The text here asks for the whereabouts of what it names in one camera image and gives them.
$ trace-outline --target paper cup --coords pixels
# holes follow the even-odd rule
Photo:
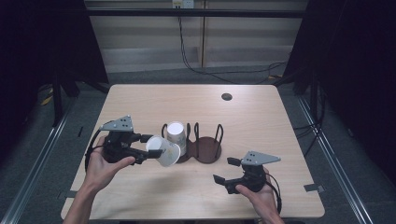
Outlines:
[[[172,143],[159,135],[154,135],[150,137],[146,143],[146,150],[149,151],[157,149],[163,150],[163,154],[157,159],[162,166],[171,166],[175,164],[180,157],[180,147],[177,144]]]
[[[181,122],[170,122],[166,127],[166,139],[180,147],[180,156],[186,154],[186,133]]]

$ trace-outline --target wall outlet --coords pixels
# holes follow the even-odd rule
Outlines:
[[[172,8],[183,8],[183,0],[172,0]]]
[[[183,0],[183,8],[194,8],[194,0]]]

